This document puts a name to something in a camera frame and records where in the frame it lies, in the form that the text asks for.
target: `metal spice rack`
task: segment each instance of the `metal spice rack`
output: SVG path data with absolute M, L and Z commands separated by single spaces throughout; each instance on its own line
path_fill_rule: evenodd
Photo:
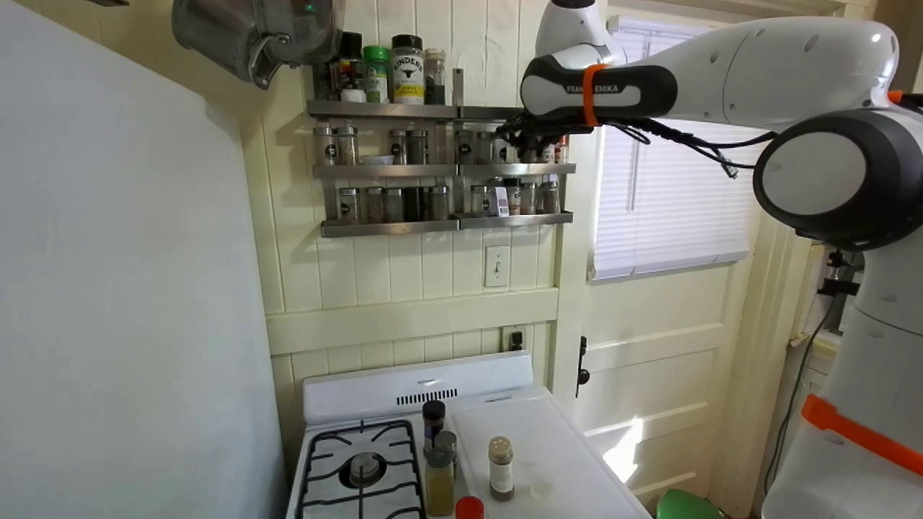
M 340 101 L 311 101 L 310 115 L 326 125 L 352 125 L 352 127 L 441 127 L 450 125 L 491 125 L 519 115 L 507 107 L 415 107 L 415 104 L 340 104 Z M 324 238 L 402 238 L 402 235 L 429 235 L 429 231 L 464 231 L 464 229 L 526 229 L 526 226 L 565 226 L 574 222 L 574 213 L 565 212 L 565 179 L 578 174 L 574 166 L 539 166 L 539 163 L 491 163 L 491 166 L 463 166 L 455 150 L 444 166 L 314 166 L 314 177 L 324 182 L 326 222 L 321 226 Z M 344 222 L 337 220 L 337 184 L 362 182 L 435 182 L 448 179 L 454 187 L 450 220 L 424 220 L 424 222 Z M 558 212 L 553 213 L 510 213 L 510 216 L 474 216 L 470 193 L 474 182 L 489 179 L 558 179 Z

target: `door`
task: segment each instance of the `door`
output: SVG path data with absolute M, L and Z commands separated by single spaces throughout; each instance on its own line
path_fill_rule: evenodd
M 597 146 L 597 134 L 572 146 L 569 208 L 582 212 L 562 231 L 553 393 L 641 499 L 703 494 L 751 264 L 592 287 Z
M 0 517 L 278 517 L 233 127 L 8 0 L 0 71 Z

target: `electrical outlet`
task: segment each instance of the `electrical outlet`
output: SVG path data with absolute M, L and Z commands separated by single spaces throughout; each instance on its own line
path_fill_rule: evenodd
M 486 287 L 504 290 L 510 282 L 510 249 L 486 251 Z
M 519 353 L 526 350 L 526 326 L 503 326 L 499 330 L 499 353 Z

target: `white wall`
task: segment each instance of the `white wall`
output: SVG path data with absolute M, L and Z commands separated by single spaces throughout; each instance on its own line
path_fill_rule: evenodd
M 526 326 L 549 381 L 558 321 L 558 231 L 464 231 L 324 239 L 311 179 L 305 72 L 282 71 L 268 92 L 239 84 L 170 35 L 170 0 L 99 10 L 24 0 L 239 115 L 290 457 L 301 438 L 297 385 L 311 375 L 496 353 L 499 326 Z M 349 0 L 344 30 L 367 45 L 419 32 L 468 72 L 470 104 L 516 104 L 545 0 Z M 510 287 L 486 290 L 486 245 L 510 251 Z

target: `shelf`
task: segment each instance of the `shelf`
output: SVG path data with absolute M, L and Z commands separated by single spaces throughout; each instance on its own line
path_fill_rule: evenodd
M 574 213 L 519 213 L 519 216 L 463 216 L 458 229 L 527 229 L 527 226 L 562 226 L 574 222 Z
M 434 235 L 434 231 L 455 231 L 455 220 L 444 222 L 370 222 L 370 226 L 356 226 L 356 222 L 324 222 L 321 235 L 324 238 L 405 238 L 405 235 Z
M 434 104 L 340 104 L 340 101 L 311 101 L 311 118 L 405 118 L 405 122 L 455 122 L 454 107 Z
M 336 222 L 321 226 L 324 238 L 406 238 L 434 231 L 463 231 L 463 229 L 527 229 L 527 226 L 562 226 L 574 222 L 574 213 L 519 213 L 519 216 L 458 216 L 444 222 Z
M 440 179 L 455 177 L 455 166 L 317 166 L 317 179 Z
M 435 104 L 344 104 L 311 101 L 311 118 L 411 118 L 411 122 L 503 122 L 519 118 L 519 107 L 435 107 Z
M 499 118 L 522 118 L 519 107 L 458 107 L 463 122 L 499 122 Z
M 463 177 L 569 177 L 578 166 L 463 166 Z

